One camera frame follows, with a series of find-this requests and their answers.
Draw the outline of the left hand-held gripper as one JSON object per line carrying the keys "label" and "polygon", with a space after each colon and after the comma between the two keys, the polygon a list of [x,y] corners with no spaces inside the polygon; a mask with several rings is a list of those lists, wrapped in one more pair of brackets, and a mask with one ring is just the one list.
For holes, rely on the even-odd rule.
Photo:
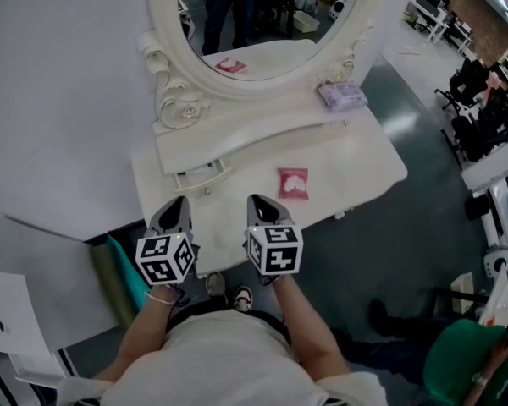
{"label": "left hand-held gripper", "polygon": [[179,284],[196,264],[197,253],[191,229],[191,205],[182,195],[152,216],[149,228],[137,240],[135,264],[150,286]]}

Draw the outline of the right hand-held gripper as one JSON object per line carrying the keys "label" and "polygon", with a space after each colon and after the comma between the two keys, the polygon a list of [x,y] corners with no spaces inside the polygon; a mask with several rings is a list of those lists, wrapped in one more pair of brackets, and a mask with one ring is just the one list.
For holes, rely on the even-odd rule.
{"label": "right hand-held gripper", "polygon": [[296,274],[301,266],[303,237],[288,209],[265,195],[250,195],[246,220],[246,257],[256,268],[261,285]]}

